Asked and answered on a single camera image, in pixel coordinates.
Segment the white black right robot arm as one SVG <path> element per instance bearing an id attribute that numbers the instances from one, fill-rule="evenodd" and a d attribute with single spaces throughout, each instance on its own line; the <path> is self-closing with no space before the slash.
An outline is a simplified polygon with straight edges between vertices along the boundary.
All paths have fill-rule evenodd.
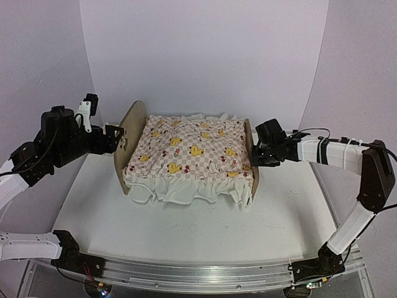
<path id="1" fill-rule="evenodd" d="M 316 135 L 320 129 L 286 132 L 277 119 L 255 128 L 252 165 L 277 167 L 284 161 L 310 164 L 337 221 L 335 232 L 314 258 L 289 265 L 295 284 L 342 274 L 352 247 L 381 212 L 396 208 L 388 198 L 396 184 L 396 155 L 381 140 Z"/>

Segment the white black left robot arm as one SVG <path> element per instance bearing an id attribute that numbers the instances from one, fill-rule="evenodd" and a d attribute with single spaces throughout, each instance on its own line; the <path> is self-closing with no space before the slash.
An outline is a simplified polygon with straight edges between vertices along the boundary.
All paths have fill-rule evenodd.
<path id="1" fill-rule="evenodd" d="M 52 107 L 42 114 L 41 128 L 34 141 L 17 148 L 1 166 L 1 206 L 47 175 L 85 154 L 114 153 L 124 129 L 91 125 L 91 103 L 82 102 L 74 112 L 65 106 Z M 81 253 L 67 230 L 42 234 L 1 232 L 1 260 L 49 259 L 51 265 L 99 278 L 105 259 Z"/>

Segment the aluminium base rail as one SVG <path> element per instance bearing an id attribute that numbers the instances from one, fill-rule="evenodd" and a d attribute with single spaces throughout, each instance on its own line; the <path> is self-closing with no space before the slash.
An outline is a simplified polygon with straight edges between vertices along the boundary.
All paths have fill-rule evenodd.
<path id="1" fill-rule="evenodd" d="M 247 264 L 145 263 L 73 254 L 30 260 L 18 297 L 102 297 L 108 290 L 212 295 L 281 290 L 288 296 L 373 297 L 361 252 L 354 245 L 325 271 L 316 260 Z"/>

